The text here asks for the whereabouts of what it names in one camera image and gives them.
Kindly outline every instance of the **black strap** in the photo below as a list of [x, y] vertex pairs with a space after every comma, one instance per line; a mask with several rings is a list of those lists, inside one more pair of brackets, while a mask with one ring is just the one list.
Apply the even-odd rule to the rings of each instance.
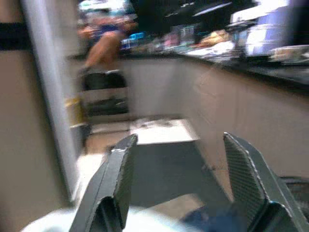
[[0, 23], [0, 51], [25, 50], [30, 46], [25, 23]]

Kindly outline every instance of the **black countertop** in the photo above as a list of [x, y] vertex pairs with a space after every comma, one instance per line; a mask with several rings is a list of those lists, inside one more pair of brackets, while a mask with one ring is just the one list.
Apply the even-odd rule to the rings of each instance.
[[128, 54], [122, 55], [121, 58], [184, 58], [209, 65], [219, 64], [222, 69], [245, 73], [249, 78], [254, 78], [260, 82], [278, 86], [294, 93], [309, 95], [309, 66], [284, 66], [277, 63], [262, 64], [235, 60], [215, 61], [183, 54]]

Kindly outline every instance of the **counter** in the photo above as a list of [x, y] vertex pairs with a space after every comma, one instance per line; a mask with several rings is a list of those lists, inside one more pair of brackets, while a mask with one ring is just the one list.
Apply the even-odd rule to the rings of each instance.
[[253, 144], [277, 175], [309, 177], [306, 68], [218, 63], [175, 54], [128, 55], [121, 64], [132, 115], [186, 119], [229, 196], [224, 131]]
[[162, 59], [184, 58], [209, 65], [217, 64], [222, 69], [250, 74], [250, 77], [259, 79], [271, 85], [277, 85], [293, 92], [309, 94], [309, 66], [284, 66], [277, 63], [258, 64], [245, 61], [210, 61], [184, 54], [128, 54], [121, 59]]

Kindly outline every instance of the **food item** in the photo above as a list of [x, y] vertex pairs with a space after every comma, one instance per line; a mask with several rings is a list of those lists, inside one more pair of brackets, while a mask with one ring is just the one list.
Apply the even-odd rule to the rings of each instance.
[[229, 34], [225, 30], [216, 30], [210, 36], [201, 40], [199, 47], [212, 47], [218, 43], [229, 40]]
[[309, 45], [277, 47], [271, 51], [272, 61], [302, 62], [309, 59]]

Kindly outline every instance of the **yellow object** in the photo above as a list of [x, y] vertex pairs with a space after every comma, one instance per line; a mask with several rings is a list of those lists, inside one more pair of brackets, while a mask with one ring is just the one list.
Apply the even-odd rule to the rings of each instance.
[[68, 112], [70, 126], [76, 127], [85, 123], [83, 108], [80, 98], [66, 99], [65, 107]]

